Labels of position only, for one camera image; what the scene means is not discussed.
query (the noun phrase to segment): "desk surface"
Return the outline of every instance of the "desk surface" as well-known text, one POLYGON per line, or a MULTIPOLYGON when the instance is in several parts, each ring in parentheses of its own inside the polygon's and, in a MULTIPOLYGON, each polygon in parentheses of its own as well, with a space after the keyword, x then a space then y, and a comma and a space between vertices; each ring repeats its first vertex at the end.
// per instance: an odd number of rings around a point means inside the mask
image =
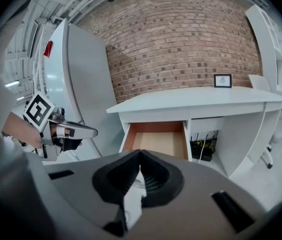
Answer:
POLYGON ((144 93, 107 109, 107 113, 181 108, 208 105, 282 102, 282 96, 267 91, 232 88, 192 87, 144 93))

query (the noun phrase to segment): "red brick wall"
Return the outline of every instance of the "red brick wall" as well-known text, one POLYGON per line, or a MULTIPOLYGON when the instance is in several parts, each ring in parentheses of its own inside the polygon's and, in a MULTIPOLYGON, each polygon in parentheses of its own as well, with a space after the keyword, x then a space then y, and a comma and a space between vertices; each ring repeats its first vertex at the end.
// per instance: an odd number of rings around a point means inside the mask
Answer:
POLYGON ((250 86, 261 74, 256 41, 240 0, 116 0, 79 26, 107 45, 118 102, 137 94, 213 85, 213 73, 250 86))

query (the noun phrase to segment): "white desk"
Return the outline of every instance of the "white desk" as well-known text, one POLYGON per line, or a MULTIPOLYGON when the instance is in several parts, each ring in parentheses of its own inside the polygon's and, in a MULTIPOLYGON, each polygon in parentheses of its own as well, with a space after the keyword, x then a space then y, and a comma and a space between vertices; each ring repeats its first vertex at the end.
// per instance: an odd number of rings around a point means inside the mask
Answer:
POLYGON ((281 103, 282 96, 246 87, 193 87, 141 94, 107 113, 119 113, 125 132, 120 151, 152 149, 189 161, 191 125, 199 125, 193 120, 204 125, 206 118, 221 117, 216 151, 229 177, 244 159, 255 163, 260 158, 281 103))

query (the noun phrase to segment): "light fixture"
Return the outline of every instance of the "light fixture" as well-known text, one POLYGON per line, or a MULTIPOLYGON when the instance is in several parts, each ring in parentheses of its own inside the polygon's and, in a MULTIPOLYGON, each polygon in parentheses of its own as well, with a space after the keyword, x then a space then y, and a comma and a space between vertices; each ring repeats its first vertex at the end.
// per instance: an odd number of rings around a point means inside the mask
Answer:
POLYGON ((19 83, 20 83, 20 81, 15 81, 15 82, 8 83, 8 84, 6 84, 5 86, 6 86, 6 87, 11 87, 11 86, 18 85, 19 83))

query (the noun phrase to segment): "cable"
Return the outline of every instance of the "cable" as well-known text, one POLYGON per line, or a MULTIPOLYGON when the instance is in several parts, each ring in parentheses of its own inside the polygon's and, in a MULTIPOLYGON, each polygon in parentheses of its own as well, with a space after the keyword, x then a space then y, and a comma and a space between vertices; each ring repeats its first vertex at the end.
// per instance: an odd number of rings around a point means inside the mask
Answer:
POLYGON ((199 164, 199 163, 200 163, 200 161, 201 161, 201 158, 202 158, 202 153, 203 153, 203 149, 204 149, 205 142, 206 142, 206 139, 207 139, 207 137, 208 137, 208 136, 209 136, 209 134, 205 137, 204 144, 203 144, 203 146, 202 146, 201 155, 200 155, 200 159, 199 159, 198 164, 199 164))

